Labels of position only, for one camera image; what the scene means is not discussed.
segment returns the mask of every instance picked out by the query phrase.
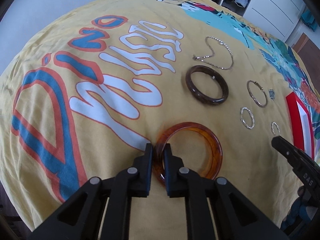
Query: orange translucent bracelet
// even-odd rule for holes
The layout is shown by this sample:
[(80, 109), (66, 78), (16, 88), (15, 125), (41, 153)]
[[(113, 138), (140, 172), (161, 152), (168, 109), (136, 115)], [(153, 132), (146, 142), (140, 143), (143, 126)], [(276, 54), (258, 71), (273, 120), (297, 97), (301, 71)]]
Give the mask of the orange translucent bracelet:
[(200, 133), (208, 141), (211, 155), (208, 164), (200, 176), (207, 179), (215, 179), (222, 165), (222, 149), (218, 138), (207, 127), (195, 122), (178, 123), (167, 129), (159, 138), (155, 146), (153, 159), (153, 173), (157, 179), (164, 184), (163, 150), (169, 138), (181, 130), (191, 130)]

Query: silver chain necklace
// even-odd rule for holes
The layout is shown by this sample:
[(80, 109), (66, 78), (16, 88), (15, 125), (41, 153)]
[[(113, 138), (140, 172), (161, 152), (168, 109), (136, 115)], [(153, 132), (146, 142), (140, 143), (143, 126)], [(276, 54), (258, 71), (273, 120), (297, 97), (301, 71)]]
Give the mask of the silver chain necklace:
[[(209, 45), (209, 43), (208, 43), (208, 38), (214, 39), (214, 40), (218, 41), (218, 42), (220, 43), (220, 45), (226, 47), (226, 49), (228, 50), (228, 52), (229, 52), (229, 54), (230, 54), (230, 56), (231, 56), (231, 60), (232, 60), (232, 63), (231, 63), (231, 66), (230, 66), (230, 67), (228, 67), (228, 68), (218, 67), (218, 66), (216, 66), (216, 65), (214, 65), (214, 64), (212, 64), (212, 63), (209, 63), (209, 62), (206, 62), (206, 61), (203, 60), (203, 58), (213, 57), (214, 54), (215, 54), (214, 51), (213, 51), (213, 48), (212, 48), (212, 47)], [(200, 61), (202, 61), (202, 62), (204, 62), (204, 63), (207, 63), (207, 64), (209, 64), (209, 65), (211, 65), (211, 66), (213, 66), (213, 67), (220, 68), (220, 69), (223, 69), (223, 70), (229, 70), (229, 69), (231, 69), (231, 68), (233, 67), (233, 55), (232, 55), (231, 50), (230, 50), (229, 47), (227, 46), (227, 44), (225, 44), (223, 41), (221, 41), (221, 40), (219, 40), (219, 39), (217, 39), (217, 38), (215, 38), (215, 37), (212, 37), (212, 36), (206, 37), (204, 41), (205, 41), (205, 43), (207, 44), (207, 46), (210, 48), (210, 50), (211, 50), (211, 52), (212, 52), (212, 55), (208, 55), (208, 56), (204, 56), (204, 57), (196, 57), (196, 55), (193, 55), (193, 59), (194, 59), (194, 60), (200, 60)]]

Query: teal cloth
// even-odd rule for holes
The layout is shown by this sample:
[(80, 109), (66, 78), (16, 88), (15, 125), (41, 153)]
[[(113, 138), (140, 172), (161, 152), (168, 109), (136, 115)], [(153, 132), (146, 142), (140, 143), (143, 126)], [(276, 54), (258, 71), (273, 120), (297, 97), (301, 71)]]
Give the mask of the teal cloth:
[(306, 10), (301, 15), (301, 20), (305, 25), (307, 25), (311, 30), (316, 31), (316, 28), (318, 27), (318, 23), (316, 22), (315, 18), (311, 14), (310, 10)]

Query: silver bracelet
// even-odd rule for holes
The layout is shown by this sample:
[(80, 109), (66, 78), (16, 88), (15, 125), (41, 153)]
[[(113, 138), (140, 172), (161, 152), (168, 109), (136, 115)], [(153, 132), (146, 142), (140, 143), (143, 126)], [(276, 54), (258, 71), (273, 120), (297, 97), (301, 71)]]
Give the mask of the silver bracelet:
[(276, 135), (276, 133), (275, 133), (275, 129), (274, 129), (274, 127), (273, 127), (273, 126), (275, 126), (275, 127), (277, 128), (278, 134), (280, 135), (280, 129), (279, 129), (279, 126), (277, 125), (277, 123), (276, 123), (276, 122), (272, 122), (272, 123), (271, 123), (271, 131), (272, 131), (273, 135)]
[[(214, 39), (214, 40), (218, 41), (218, 42), (220, 43), (220, 45), (226, 47), (226, 49), (228, 50), (228, 52), (229, 52), (229, 54), (230, 54), (230, 56), (231, 56), (231, 61), (232, 61), (232, 63), (231, 63), (231, 66), (230, 66), (230, 67), (228, 67), (228, 68), (218, 67), (218, 66), (216, 66), (216, 65), (214, 65), (214, 64), (212, 64), (212, 63), (206, 62), (206, 61), (204, 61), (204, 60), (202, 59), (202, 58), (213, 57), (214, 54), (215, 54), (214, 51), (213, 51), (213, 48), (212, 48), (212, 47), (209, 45), (209, 43), (208, 43), (208, 38)], [(215, 37), (212, 37), (212, 36), (206, 37), (204, 41), (205, 41), (205, 43), (207, 44), (207, 46), (210, 48), (212, 54), (211, 54), (211, 55), (208, 55), (208, 56), (203, 56), (203, 57), (196, 57), (196, 55), (193, 55), (193, 59), (194, 59), (194, 60), (200, 60), (200, 61), (202, 61), (202, 62), (204, 62), (204, 63), (206, 63), (206, 64), (209, 64), (209, 65), (211, 65), (211, 66), (213, 66), (213, 67), (220, 68), (220, 69), (223, 69), (223, 70), (229, 70), (229, 69), (231, 69), (231, 68), (233, 67), (233, 63), (234, 63), (234, 62), (233, 62), (233, 55), (232, 55), (232, 52), (231, 52), (231, 50), (229, 49), (229, 47), (228, 47), (227, 44), (225, 44), (223, 41), (221, 41), (221, 40), (219, 40), (219, 39), (217, 39), (217, 38), (215, 38)]]
[[(245, 122), (245, 120), (243, 119), (243, 111), (244, 111), (244, 110), (247, 110), (248, 113), (249, 113), (249, 115), (250, 115), (250, 117), (251, 117), (251, 123), (252, 123), (251, 126), (247, 125), (246, 122)], [(250, 111), (248, 108), (246, 108), (246, 107), (242, 107), (241, 110), (240, 110), (240, 120), (241, 120), (241, 122), (243, 123), (243, 125), (244, 125), (246, 128), (252, 129), (252, 128), (254, 127), (254, 117), (253, 117), (253, 114), (252, 114), (251, 111)]]
[[(251, 92), (251, 90), (250, 90), (250, 88), (249, 88), (250, 82), (252, 82), (253, 84), (255, 84), (255, 85), (263, 92), (264, 97), (266, 98), (266, 103), (265, 103), (264, 105), (262, 105), (261, 103), (259, 103), (259, 101), (253, 96), (253, 94), (252, 94), (252, 92)], [(259, 84), (258, 82), (253, 81), (253, 80), (249, 80), (249, 81), (247, 82), (247, 89), (248, 89), (248, 92), (249, 92), (250, 97), (253, 99), (253, 101), (254, 101), (258, 106), (260, 106), (260, 107), (266, 107), (266, 106), (267, 106), (267, 104), (268, 104), (268, 97), (267, 97), (264, 89), (262, 88), (262, 86), (260, 86), (260, 84)]]

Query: ring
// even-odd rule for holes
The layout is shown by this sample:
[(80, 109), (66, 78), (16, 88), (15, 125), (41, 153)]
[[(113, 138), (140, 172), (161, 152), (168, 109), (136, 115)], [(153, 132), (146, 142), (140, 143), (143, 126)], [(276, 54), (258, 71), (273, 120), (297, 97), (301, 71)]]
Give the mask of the ring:
[[(251, 126), (247, 125), (246, 122), (243, 120), (243, 110), (247, 110), (247, 111), (248, 111), (248, 113), (249, 113), (249, 115), (250, 115), (250, 117), (251, 117), (251, 122), (252, 122), (252, 125), (251, 125)], [(246, 128), (252, 129), (252, 128), (254, 127), (254, 117), (253, 117), (253, 114), (252, 114), (251, 111), (250, 111), (248, 108), (246, 108), (246, 107), (242, 107), (241, 110), (240, 110), (240, 120), (241, 120), (241, 122), (244, 124), (244, 126), (245, 126)]]
[(222, 165), (222, 148), (216, 135), (207, 127), (195, 122), (178, 123), (160, 136), (155, 146), (153, 159), (153, 172), (157, 179), (164, 184), (163, 150), (169, 138), (181, 130), (190, 130), (200, 133), (208, 141), (212, 154), (210, 155), (207, 167), (200, 176), (207, 179), (215, 179)]
[[(215, 79), (218, 84), (220, 85), (222, 89), (222, 98), (211, 98), (209, 96), (206, 96), (205, 94), (201, 93), (198, 88), (194, 85), (194, 83), (191, 80), (191, 74), (194, 72), (202, 72), (205, 73), (209, 76), (212, 76), (213, 79)], [(229, 88), (226, 83), (226, 81), (223, 79), (223, 77), (213, 70), (212, 68), (206, 67), (206, 66), (193, 66), (190, 68), (187, 73), (186, 73), (186, 84), (188, 89), (190, 90), (191, 94), (200, 102), (204, 104), (209, 104), (209, 105), (220, 105), (224, 101), (227, 100), (228, 95), (229, 95)]]
[(274, 125), (276, 126), (277, 131), (278, 131), (278, 134), (280, 135), (280, 129), (279, 129), (279, 126), (277, 125), (277, 123), (276, 123), (276, 122), (272, 122), (272, 123), (271, 123), (271, 131), (272, 131), (273, 135), (276, 135), (276, 133), (275, 133), (275, 129), (274, 129), (274, 127), (273, 127)]
[[(249, 88), (249, 83), (250, 83), (250, 82), (252, 82), (253, 84), (255, 84), (255, 85), (263, 92), (263, 94), (264, 94), (264, 96), (265, 96), (265, 98), (266, 98), (266, 103), (265, 103), (264, 105), (262, 105), (261, 103), (259, 103), (259, 101), (253, 96), (253, 94), (252, 94), (252, 92), (251, 92), (251, 90), (250, 90), (250, 88)], [(267, 97), (264, 89), (262, 88), (262, 86), (260, 86), (260, 84), (259, 84), (258, 82), (253, 81), (253, 80), (249, 80), (249, 81), (247, 82), (247, 89), (248, 89), (249, 95), (251, 96), (251, 98), (253, 99), (253, 101), (254, 101), (258, 106), (260, 106), (260, 107), (265, 107), (265, 106), (267, 106), (267, 104), (268, 104), (268, 97)]]

